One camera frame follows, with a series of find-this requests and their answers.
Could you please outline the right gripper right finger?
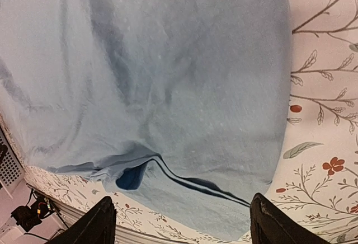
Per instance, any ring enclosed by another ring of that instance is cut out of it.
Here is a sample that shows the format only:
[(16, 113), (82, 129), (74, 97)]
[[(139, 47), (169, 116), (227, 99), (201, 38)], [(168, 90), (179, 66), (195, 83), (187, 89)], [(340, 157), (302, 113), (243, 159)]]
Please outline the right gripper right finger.
[(327, 243), (326, 240), (295, 223), (260, 193), (254, 195), (249, 212), (253, 244)]

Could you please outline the light blue t-shirt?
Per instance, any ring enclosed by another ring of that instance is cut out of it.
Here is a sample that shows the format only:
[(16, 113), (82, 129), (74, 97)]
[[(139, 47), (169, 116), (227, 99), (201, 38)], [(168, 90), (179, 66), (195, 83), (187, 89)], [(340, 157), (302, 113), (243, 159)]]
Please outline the light blue t-shirt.
[(29, 166), (235, 241), (280, 157), (288, 0), (1, 0), (1, 112)]

